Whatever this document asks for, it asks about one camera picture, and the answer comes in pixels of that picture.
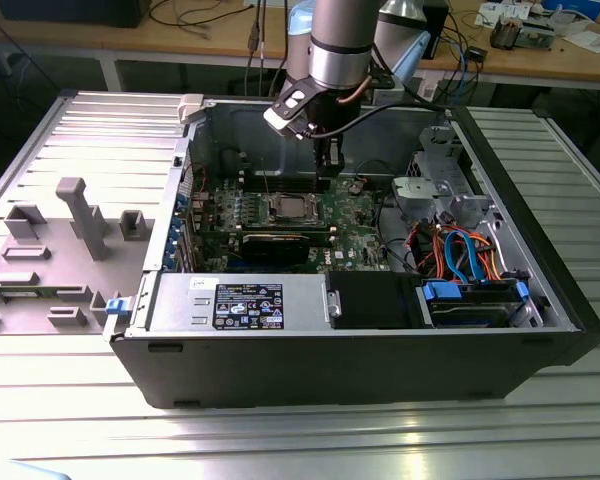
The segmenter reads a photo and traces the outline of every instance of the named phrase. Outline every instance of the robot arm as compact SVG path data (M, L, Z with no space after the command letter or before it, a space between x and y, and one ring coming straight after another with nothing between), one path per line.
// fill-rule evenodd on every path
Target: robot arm
M309 76L285 90L267 110L265 119L272 128L301 135L307 123L297 120L303 112L309 128L323 132L357 116L360 103L355 94L367 81L379 8L377 0L317 0Z
M422 9L404 8L411 3L404 0L316 1L306 57L308 76L292 80L295 83L273 102L264 118L280 134L314 139L318 178L335 177L344 168L342 134L335 132L360 114L362 94L372 82L371 51L374 41L377 41L374 39L377 36L376 27L380 14L386 17L383 22L388 20L392 25L387 25L393 29L389 30L388 42L384 43L397 49L404 48L405 31L407 37L413 35L410 33L412 31L416 32L416 36L423 33L426 20ZM405 18L401 15L413 17L413 10L421 15L415 25L421 26L422 30L404 28ZM413 19L408 19L408 22L409 27L414 26ZM426 36L418 38L426 45L429 37L428 33L424 33ZM418 51L413 65L420 59L422 51Z

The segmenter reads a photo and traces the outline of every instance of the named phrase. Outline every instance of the power supply label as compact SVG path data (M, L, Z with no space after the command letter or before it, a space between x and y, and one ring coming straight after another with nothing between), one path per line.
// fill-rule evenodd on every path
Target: power supply label
M213 308L216 330L284 328L282 285L219 284Z

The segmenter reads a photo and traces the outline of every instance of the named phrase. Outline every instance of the workbench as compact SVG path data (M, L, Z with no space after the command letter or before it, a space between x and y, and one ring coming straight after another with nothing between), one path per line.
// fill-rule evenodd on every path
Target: workbench
M155 197L182 136L179 101L94 92L58 99L0 180L0 216L17 199L69 218L42 191L65 175L88 179L105 218L137 208L129 189ZM551 142L573 145L539 130L531 112L472 111L547 234L563 238L556 248L600 317L599 175L580 155L558 157ZM520 142L528 151L516 150ZM27 189L34 180L38 189ZM152 197L143 200L147 218ZM0 242L4 235L0 222ZM3 334L1 458L73 480L594 478L600 347L541 371L504 400L158 410L99 334Z
M550 51L492 49L489 46L491 30L473 25L480 2L452 0L451 4L460 30L470 43L489 52L480 74L480 82L600 90L600 54L589 52L563 39L557 39ZM188 5L199 7L203 3L180 0L178 5L184 11ZM214 9L213 16L242 6L241 0L229 0ZM156 10L156 16L167 22L174 21L173 11L168 5ZM212 16L209 12L202 12L191 18L203 19L209 16ZM245 66L248 56L247 38L254 17L255 9L251 9L213 22L210 24L210 40L176 27L160 25L148 17L136 29L14 22L3 20L1 15L0 22L31 54L98 60L107 88L110 91L122 91L124 82L116 68L118 60ZM266 68L277 68L284 55L283 21L282 9L267 9ZM447 20L447 24L452 25L450 20ZM0 33L0 52L17 51ZM416 76L424 78L424 86L430 88L449 78L456 67L457 60L450 47L445 44L438 49L436 58L420 63Z

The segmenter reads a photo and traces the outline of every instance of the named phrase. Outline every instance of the floor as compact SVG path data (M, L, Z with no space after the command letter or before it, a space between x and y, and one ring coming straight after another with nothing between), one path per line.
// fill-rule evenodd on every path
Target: floor
M62 89L105 90L95 60L36 57ZM13 73L0 77L0 175L31 134L56 97L56 90L26 57L12 56ZM120 70L129 91L215 95L241 94L243 70L237 67L121 62ZM510 108L542 108L556 119L577 145L583 145L596 124L600 109L599 92L566 89L536 89L519 86L479 85L475 94L461 102L472 105ZM600 137L591 146L588 158L600 171Z

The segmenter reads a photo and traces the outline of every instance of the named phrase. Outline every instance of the metal table surface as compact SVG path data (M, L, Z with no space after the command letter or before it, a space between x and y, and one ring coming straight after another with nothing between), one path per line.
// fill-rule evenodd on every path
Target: metal table surface
M172 96L100 98L123 109L129 108L125 103L156 98L177 103ZM68 108L75 108L71 100L55 105L15 163L43 148L53 129L67 121ZM592 240L586 229L571 228L587 224L589 217L567 214L567 207L560 210L562 202L569 211L578 210L580 201L598 202L600 213L600 198L585 188L600 193L600 184L591 183L595 174L588 162L568 156L555 160L558 154L547 155L546 162L535 158L553 147L532 142L558 140L538 125L532 128L527 112L509 114L509 125L502 123L503 112L474 112L479 123L501 122L481 126L492 131L486 133L501 158L508 155L506 166L523 195L543 199L530 204L553 205L544 210L546 215L536 214L563 219L543 227L573 230L568 243L557 244L560 253L600 252L600 231ZM500 117L488 118L496 114ZM538 122L543 128L549 123ZM173 128L163 132L165 138L177 137L175 124L169 125L142 128ZM496 138L505 132L513 137L522 135L515 132L531 132L539 138L523 140L536 148L516 157L511 147L519 143ZM62 168L86 165L67 160ZM564 191L557 188L559 182ZM552 200L559 195L565 199ZM567 263L572 268L578 266L574 263L596 267L583 270L588 277L576 278L598 284L591 293L598 295L592 301L600 315L600 260L581 256ZM3 335L0 458L21 459L74 479L591 479L600 477L600 347L571 367L540 372L504 400L187 411L147 405L99 335Z

